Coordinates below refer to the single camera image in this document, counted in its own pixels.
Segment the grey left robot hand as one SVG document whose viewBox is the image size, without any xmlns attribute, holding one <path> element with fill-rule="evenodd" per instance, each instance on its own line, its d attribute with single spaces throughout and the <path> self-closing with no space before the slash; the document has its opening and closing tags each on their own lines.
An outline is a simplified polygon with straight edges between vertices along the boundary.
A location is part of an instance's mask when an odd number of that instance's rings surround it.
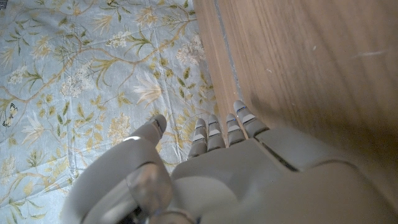
<svg viewBox="0 0 398 224">
<path fill-rule="evenodd" d="M 396 223 L 397 209 L 343 152 L 271 129 L 242 101 L 195 124 L 185 162 L 167 172 L 153 116 L 77 178 L 63 223 Z"/>
</svg>

